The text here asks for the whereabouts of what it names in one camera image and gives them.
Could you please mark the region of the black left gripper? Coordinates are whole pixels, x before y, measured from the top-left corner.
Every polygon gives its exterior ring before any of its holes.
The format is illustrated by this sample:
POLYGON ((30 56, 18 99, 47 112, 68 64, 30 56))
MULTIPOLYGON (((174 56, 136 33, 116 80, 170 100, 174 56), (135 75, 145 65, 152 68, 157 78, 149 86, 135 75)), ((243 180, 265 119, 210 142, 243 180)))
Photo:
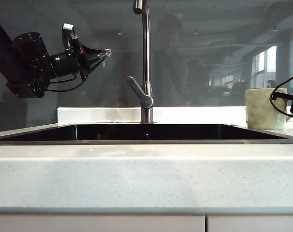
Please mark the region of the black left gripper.
POLYGON ((111 55, 110 49, 89 48, 82 43, 78 46, 64 43, 64 48, 64 52, 50 56, 56 75, 88 75, 111 55))

